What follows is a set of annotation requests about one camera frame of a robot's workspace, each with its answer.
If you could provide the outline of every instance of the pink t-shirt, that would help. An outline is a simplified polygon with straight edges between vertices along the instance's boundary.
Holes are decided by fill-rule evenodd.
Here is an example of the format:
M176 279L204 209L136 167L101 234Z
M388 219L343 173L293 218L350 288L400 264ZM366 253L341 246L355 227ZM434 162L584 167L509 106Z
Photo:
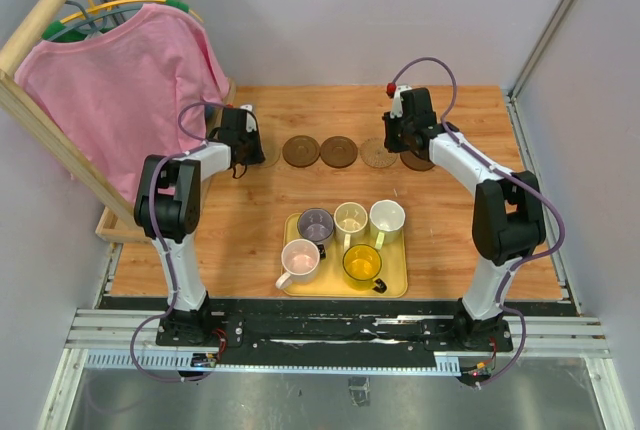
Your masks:
M148 155L198 146L178 128L180 110L229 92L204 28L157 4L89 40L40 42L16 82L132 203ZM204 135L203 115L194 108L185 127Z

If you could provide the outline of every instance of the yellow mug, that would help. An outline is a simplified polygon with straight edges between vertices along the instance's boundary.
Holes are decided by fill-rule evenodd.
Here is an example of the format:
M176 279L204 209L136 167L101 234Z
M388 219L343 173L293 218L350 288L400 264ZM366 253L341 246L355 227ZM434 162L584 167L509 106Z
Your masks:
M382 257L369 245L354 245L342 258L344 278L355 290L387 291L387 285L377 278L382 270Z

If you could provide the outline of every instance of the wooden table surface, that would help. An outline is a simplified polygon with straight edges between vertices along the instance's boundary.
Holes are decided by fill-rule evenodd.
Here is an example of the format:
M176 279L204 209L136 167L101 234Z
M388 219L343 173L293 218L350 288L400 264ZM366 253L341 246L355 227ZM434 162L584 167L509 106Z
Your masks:
M450 87L430 87L440 115ZM263 140L283 145L306 134L322 144L344 135L357 145L384 137L382 114L390 108L383 86L244 87L237 105L252 103ZM462 87L450 121L480 150L521 170L507 110L498 87ZM414 172L400 159L385 169L360 158L346 169L318 160L299 169L284 159L271 168L249 168L240 180L230 172L213 178L198 226L200 274L211 296L286 297L274 283L281 273L284 222L295 212L323 207L333 212L345 201L370 208L393 199L406 210L409 290L406 298L459 298L470 285L477 252L471 239L473 200L444 169ZM112 295L166 295L158 255L151 245L125 244ZM559 299L549 258L525 265L509 292L512 299Z

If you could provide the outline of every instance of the white mug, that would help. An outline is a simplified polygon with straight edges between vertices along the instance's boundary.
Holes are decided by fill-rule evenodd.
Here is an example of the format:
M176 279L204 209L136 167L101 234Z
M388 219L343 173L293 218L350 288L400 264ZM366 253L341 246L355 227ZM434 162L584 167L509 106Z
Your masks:
M391 243L398 238L405 218L404 209L393 200L380 200L373 204L369 212L369 221L376 250L380 250L385 243Z
M299 238L285 245L280 259L284 273L276 282L276 288L282 290L292 283L309 283L316 277L320 250L313 242Z
M352 245L364 243L369 217L362 205L355 202L341 204L333 214L336 224L336 239L342 245L343 253Z

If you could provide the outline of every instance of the purple mug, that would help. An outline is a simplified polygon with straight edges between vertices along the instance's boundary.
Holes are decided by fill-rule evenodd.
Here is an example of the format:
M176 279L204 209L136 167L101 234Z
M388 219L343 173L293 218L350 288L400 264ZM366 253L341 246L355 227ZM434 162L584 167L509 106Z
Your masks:
M322 208L305 210L298 219L298 233L302 238L315 243L321 254L331 242L333 231L333 217Z

